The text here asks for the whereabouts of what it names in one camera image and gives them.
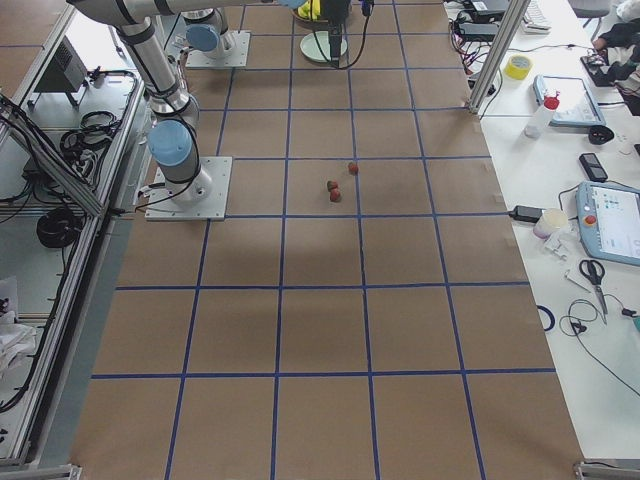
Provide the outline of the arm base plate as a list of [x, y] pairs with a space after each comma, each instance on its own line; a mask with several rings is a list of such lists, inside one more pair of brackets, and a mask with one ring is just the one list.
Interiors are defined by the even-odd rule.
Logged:
[[247, 64], [251, 32], [228, 30], [211, 52], [192, 50], [186, 60], [187, 69], [244, 68]]
[[168, 181], [158, 167], [154, 180], [164, 186], [151, 191], [151, 206], [146, 208], [145, 218], [149, 221], [224, 220], [232, 164], [231, 157], [201, 157], [199, 174], [181, 194], [186, 183]]

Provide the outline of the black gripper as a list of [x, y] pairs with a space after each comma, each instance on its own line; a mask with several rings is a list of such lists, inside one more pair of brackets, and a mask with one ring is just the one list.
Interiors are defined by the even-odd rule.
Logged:
[[329, 42], [329, 64], [339, 67], [343, 27], [348, 18], [350, 2], [348, 0], [322, 0], [320, 15], [327, 21]]

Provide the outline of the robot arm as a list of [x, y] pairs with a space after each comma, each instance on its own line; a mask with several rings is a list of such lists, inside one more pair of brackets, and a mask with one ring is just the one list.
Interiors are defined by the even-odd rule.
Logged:
[[[317, 33], [312, 37], [320, 56], [331, 66], [338, 68], [343, 55], [343, 27], [350, 13], [348, 1], [281, 1], [294, 9], [309, 5], [308, 20], [317, 18], [327, 22], [326, 47], [320, 44]], [[198, 10], [181, 14], [185, 22], [184, 46], [180, 57], [191, 69], [228, 69], [245, 67], [251, 32], [232, 30], [223, 8]]]
[[204, 192], [196, 142], [199, 107], [177, 68], [169, 62], [152, 18], [181, 15], [212, 35], [227, 27], [217, 17], [223, 1], [73, 1], [86, 17], [113, 27], [124, 44], [149, 95], [157, 124], [148, 147], [161, 169], [171, 197], [187, 199]]

